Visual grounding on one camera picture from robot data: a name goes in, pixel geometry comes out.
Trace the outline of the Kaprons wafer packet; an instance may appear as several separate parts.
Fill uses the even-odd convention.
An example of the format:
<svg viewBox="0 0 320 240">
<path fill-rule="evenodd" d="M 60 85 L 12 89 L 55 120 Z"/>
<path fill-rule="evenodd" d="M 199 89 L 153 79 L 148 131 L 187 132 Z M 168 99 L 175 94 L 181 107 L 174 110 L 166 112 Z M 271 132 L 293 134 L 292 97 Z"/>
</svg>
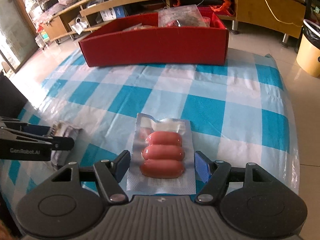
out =
<svg viewBox="0 0 320 240">
<path fill-rule="evenodd" d="M 65 121 L 55 121 L 53 123 L 48 132 L 48 135 L 53 138 L 53 149 L 50 157 L 53 168 L 59 169 L 65 165 L 81 130 L 80 127 Z"/>
</svg>

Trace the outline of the vacuum packed sausages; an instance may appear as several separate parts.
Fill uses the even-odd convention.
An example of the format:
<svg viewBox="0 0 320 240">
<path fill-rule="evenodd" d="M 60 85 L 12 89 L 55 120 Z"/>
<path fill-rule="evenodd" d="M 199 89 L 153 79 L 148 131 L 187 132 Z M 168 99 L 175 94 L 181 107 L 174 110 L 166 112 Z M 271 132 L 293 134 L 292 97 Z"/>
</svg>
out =
<svg viewBox="0 0 320 240">
<path fill-rule="evenodd" d="M 142 194 L 195 194 L 194 147 L 190 122 L 136 118 L 127 191 Z"/>
</svg>

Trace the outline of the clear dried fruit bag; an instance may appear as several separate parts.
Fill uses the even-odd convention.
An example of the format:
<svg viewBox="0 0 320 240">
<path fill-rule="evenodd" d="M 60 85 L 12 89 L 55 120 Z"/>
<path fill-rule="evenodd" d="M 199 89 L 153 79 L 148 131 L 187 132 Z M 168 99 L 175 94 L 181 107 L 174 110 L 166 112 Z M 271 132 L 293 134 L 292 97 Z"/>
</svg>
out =
<svg viewBox="0 0 320 240">
<path fill-rule="evenodd" d="M 163 9 L 158 13 L 159 27 L 208 27 L 196 5 Z"/>
</svg>

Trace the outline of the blue white checkered cloth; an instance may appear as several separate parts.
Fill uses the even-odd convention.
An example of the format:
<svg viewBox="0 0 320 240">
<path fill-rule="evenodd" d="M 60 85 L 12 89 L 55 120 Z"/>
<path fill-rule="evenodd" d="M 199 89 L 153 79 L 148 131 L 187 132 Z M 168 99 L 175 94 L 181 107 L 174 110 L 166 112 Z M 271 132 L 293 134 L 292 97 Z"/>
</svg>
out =
<svg viewBox="0 0 320 240">
<path fill-rule="evenodd" d="M 79 126 L 69 161 L 90 166 L 132 147 L 136 116 L 190 122 L 193 146 L 236 167 L 259 164 L 299 188 L 295 119 L 270 55 L 230 49 L 224 66 L 142 64 L 90 68 L 76 50 L 35 89 L 18 118 Z"/>
</svg>

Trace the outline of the red cardboard box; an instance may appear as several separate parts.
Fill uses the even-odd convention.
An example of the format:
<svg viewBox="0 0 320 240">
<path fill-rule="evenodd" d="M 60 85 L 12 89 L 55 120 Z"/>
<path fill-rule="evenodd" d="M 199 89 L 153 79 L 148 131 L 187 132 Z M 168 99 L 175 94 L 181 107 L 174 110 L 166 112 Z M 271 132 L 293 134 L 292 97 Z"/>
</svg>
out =
<svg viewBox="0 0 320 240">
<path fill-rule="evenodd" d="M 214 12 L 199 9 L 210 18 L 204 27 L 159 27 L 158 13 L 118 18 L 79 42 L 90 67 L 143 63 L 223 65 L 229 31 Z"/>
</svg>

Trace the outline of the blue white carton box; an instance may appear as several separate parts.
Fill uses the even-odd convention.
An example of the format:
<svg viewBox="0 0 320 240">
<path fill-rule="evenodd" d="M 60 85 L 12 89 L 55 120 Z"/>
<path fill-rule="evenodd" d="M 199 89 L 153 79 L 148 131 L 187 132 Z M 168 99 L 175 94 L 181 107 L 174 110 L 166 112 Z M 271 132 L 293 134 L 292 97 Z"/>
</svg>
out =
<svg viewBox="0 0 320 240">
<path fill-rule="evenodd" d="M 124 18 L 126 16 L 126 11 L 123 5 L 109 8 L 100 12 L 101 17 L 104 22 L 115 20 L 118 18 Z"/>
</svg>

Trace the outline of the yellow trash bin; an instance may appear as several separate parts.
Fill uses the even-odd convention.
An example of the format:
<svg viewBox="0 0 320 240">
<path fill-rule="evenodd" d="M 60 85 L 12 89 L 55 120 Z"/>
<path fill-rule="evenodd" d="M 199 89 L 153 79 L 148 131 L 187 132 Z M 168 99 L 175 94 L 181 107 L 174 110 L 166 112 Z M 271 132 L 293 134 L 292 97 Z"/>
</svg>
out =
<svg viewBox="0 0 320 240">
<path fill-rule="evenodd" d="M 296 61 L 309 75 L 319 77 L 319 25 L 303 20 L 303 35 Z"/>
</svg>

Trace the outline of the wooden TV stand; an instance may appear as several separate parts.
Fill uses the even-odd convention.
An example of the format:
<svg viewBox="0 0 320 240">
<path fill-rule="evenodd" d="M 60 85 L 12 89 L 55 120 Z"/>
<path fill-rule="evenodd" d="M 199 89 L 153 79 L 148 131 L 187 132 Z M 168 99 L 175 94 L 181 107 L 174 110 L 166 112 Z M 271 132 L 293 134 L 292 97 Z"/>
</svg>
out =
<svg viewBox="0 0 320 240">
<path fill-rule="evenodd" d="M 51 41 L 75 34 L 69 21 L 81 16 L 97 14 L 105 9 L 121 5 L 136 4 L 155 0 L 80 0 L 50 16 L 40 23 Z M 161 0 L 172 6 L 171 0 Z M 235 17 L 219 15 L 219 19 L 232 22 L 231 33 L 238 34 L 240 22 L 258 25 L 278 31 L 284 35 L 286 46 L 289 37 L 299 38 L 306 13 L 306 6 L 294 0 L 234 0 Z"/>
</svg>

